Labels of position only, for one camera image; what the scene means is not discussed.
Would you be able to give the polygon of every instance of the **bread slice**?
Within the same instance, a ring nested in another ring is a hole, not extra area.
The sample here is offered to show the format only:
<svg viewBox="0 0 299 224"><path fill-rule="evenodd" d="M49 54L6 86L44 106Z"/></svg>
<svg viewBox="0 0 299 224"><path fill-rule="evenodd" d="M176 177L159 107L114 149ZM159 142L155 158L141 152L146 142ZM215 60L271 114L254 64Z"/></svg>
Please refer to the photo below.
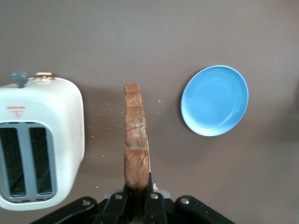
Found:
<svg viewBox="0 0 299 224"><path fill-rule="evenodd" d="M149 144L139 84L126 84L125 98L125 182L138 194L150 178Z"/></svg>

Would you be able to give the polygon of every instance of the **toaster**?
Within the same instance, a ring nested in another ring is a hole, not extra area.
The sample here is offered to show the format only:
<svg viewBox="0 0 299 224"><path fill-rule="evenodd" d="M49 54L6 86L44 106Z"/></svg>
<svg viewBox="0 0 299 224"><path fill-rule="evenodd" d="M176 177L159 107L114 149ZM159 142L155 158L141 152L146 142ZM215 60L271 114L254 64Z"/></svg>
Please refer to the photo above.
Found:
<svg viewBox="0 0 299 224"><path fill-rule="evenodd" d="M0 207L51 207L69 194L84 156L82 95L49 72L11 78L0 87Z"/></svg>

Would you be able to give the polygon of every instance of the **plate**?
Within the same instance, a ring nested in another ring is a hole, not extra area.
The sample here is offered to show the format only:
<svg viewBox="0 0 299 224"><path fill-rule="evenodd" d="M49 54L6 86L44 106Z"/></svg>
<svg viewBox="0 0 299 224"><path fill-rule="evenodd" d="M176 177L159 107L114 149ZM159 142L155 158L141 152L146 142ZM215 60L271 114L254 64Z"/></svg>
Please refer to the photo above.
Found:
<svg viewBox="0 0 299 224"><path fill-rule="evenodd" d="M215 65L203 69L189 81L182 95L181 112L192 131L216 136L238 124L248 100L243 76L231 67Z"/></svg>

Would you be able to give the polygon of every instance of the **toaster slot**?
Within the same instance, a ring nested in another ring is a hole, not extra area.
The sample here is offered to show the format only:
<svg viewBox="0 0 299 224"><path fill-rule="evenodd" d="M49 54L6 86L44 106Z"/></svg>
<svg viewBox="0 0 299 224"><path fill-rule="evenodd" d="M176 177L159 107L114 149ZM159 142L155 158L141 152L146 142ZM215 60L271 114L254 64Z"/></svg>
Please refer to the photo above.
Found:
<svg viewBox="0 0 299 224"><path fill-rule="evenodd" d="M16 128L0 128L9 192L12 197L26 195L21 152Z"/></svg>
<svg viewBox="0 0 299 224"><path fill-rule="evenodd" d="M0 193L14 203L43 201L57 190L53 138L34 122L0 124Z"/></svg>
<svg viewBox="0 0 299 224"><path fill-rule="evenodd" d="M39 194L50 194L52 193L52 185L46 129L43 127L30 128L30 138L37 181L37 192Z"/></svg>

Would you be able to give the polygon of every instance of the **gray knob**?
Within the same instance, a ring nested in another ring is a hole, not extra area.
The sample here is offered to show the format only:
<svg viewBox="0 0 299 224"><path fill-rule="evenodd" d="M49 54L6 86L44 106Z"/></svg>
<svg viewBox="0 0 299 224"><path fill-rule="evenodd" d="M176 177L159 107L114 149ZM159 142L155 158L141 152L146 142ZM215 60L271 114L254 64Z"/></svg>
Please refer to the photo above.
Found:
<svg viewBox="0 0 299 224"><path fill-rule="evenodd" d="M28 75L22 70L15 70L10 74L11 81L19 88L23 88L28 82Z"/></svg>

